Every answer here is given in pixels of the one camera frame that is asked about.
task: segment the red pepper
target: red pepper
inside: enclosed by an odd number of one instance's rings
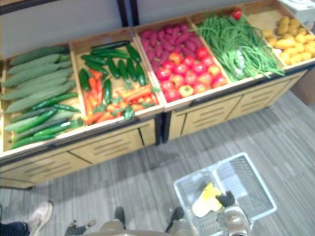
[[[181,86],[179,88],[178,92],[179,92],[181,98],[189,97],[189,96],[193,95],[193,88],[190,85],[184,85],[184,86]]]
[[[239,20],[242,17],[242,10],[238,7],[236,7],[233,12],[232,12],[232,16],[234,17],[235,20]]]

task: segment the floor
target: floor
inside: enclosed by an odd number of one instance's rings
[[[254,226],[255,236],[313,236],[315,232],[315,107],[291,92],[272,107],[227,123],[147,147],[41,184],[31,191],[0,190],[3,220],[25,220],[43,200],[55,203],[43,236],[62,236],[77,219],[110,220],[126,211],[130,229],[164,230],[179,204],[173,181],[240,152],[247,152],[278,210]]]

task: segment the sneaker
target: sneaker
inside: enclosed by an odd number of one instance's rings
[[[43,202],[31,215],[28,225],[30,236],[38,236],[39,231],[47,224],[53,214],[53,203],[51,201]]]
[[[125,212],[121,206],[117,207],[115,210],[115,219],[120,220],[124,226],[124,229],[126,229]]]

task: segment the white wall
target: white wall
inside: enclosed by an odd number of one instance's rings
[[[60,0],[1,16],[3,57],[121,27],[116,0]]]

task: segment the jeans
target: jeans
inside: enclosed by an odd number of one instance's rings
[[[28,236],[30,235],[27,223],[14,222],[10,224],[0,224],[1,236]]]

